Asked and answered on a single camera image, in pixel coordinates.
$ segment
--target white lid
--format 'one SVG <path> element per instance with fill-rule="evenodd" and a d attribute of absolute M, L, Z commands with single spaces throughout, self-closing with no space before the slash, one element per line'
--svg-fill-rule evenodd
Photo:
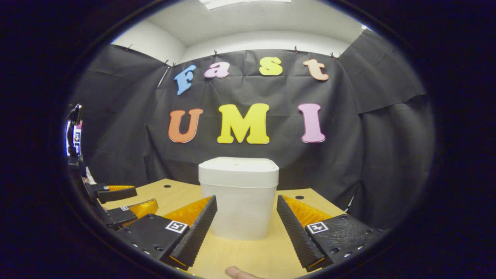
<path fill-rule="evenodd" d="M 198 165 L 198 179 L 215 186 L 272 188 L 279 184 L 279 167 L 265 158 L 217 157 Z"/>

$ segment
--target white ceiling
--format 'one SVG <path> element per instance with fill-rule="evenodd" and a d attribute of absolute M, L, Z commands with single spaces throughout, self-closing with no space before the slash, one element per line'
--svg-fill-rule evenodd
<path fill-rule="evenodd" d="M 183 0 L 148 18 L 186 47 L 251 31 L 297 31 L 353 42 L 362 25 L 318 0 L 246 2 L 208 10 L 199 0 Z"/>

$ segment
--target wooden table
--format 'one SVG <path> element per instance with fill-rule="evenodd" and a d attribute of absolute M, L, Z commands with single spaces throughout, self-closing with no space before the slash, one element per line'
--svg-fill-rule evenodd
<path fill-rule="evenodd" d="M 149 199 L 157 199 L 157 215 L 165 215 L 178 208 L 202 199 L 199 185 L 163 179 L 136 189 L 138 196 L 107 202 L 105 209 L 138 204 Z M 319 209 L 331 216 L 344 214 L 312 189 L 277 191 L 277 195 L 290 198 L 303 196 L 301 202 Z M 276 211 L 276 202 L 272 212 L 267 236 L 258 241 L 240 241 L 216 237 L 209 230 L 198 252 L 194 265 L 188 272 L 206 279 L 228 279 L 224 270 L 237 266 L 243 271 L 267 279 L 290 279 L 308 274 L 301 267 L 291 240 Z"/>

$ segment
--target white container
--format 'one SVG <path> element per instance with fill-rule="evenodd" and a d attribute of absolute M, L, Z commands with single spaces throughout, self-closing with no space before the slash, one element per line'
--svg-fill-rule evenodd
<path fill-rule="evenodd" d="M 279 184 L 279 167 L 264 158 L 217 157 L 198 166 L 203 197 L 215 195 L 217 213 L 210 226 L 218 237 L 265 237 Z"/>

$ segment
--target blue letter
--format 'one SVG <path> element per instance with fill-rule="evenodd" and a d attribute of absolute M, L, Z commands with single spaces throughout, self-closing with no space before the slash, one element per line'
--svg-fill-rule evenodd
<path fill-rule="evenodd" d="M 191 87 L 191 83 L 188 83 L 188 80 L 191 81 L 193 79 L 193 73 L 191 71 L 194 69 L 196 69 L 196 66 L 191 65 L 174 77 L 174 79 L 178 82 L 178 95 L 181 95 L 184 91 Z"/>

